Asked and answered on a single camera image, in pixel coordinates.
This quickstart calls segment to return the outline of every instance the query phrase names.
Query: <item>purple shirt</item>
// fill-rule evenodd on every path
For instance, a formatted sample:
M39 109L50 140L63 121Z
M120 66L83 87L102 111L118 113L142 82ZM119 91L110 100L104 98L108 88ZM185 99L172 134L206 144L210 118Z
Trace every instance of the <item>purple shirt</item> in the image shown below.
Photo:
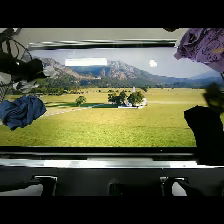
M190 28L174 57L189 58L224 72L224 28Z

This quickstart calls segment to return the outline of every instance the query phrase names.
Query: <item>sky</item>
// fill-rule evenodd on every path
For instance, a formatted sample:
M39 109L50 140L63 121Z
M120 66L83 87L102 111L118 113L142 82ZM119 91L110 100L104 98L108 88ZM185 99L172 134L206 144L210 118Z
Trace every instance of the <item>sky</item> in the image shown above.
M120 60L153 75L177 78L189 78L214 71L202 63L192 62L189 59L177 60L173 56L176 51L176 48L171 47L151 47L35 50L30 51L30 53L37 57L52 58L63 65L65 59L106 58L112 61ZM157 66L151 67L150 60L154 60Z

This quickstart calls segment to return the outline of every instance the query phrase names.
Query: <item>wire basket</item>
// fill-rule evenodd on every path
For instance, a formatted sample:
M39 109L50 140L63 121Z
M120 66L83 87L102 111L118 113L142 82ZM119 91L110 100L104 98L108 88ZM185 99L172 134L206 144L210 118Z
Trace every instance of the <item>wire basket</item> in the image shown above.
M0 81L0 103L4 100L5 95L11 85L12 82L5 84L4 82Z

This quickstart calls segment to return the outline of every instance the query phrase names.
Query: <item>grass field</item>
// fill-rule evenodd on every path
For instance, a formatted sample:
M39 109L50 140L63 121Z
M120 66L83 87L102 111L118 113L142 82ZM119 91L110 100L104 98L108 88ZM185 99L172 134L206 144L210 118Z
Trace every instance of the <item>grass field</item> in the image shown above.
M79 95L43 96L47 112L32 125L10 131L0 126L1 146L195 146L184 111L205 106L204 90L149 89L144 109L118 109L107 103L108 89Z

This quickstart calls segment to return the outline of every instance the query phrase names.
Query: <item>landscape picture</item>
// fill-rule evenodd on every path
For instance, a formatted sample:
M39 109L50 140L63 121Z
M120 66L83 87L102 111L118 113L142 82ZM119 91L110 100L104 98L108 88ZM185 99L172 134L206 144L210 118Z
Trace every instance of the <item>landscape picture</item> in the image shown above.
M174 51L31 51L34 58L42 60L48 78L38 80L39 86L26 95L40 97L47 112L32 125L15 131L0 125L0 145L196 146L184 111L196 105L207 106L204 89L213 82L223 88L224 82L219 73L203 64L176 60ZM85 62L97 58L107 63L66 65L68 59ZM134 101L137 93L145 99L143 106L141 100ZM21 95L24 93L11 88L5 99L12 101Z

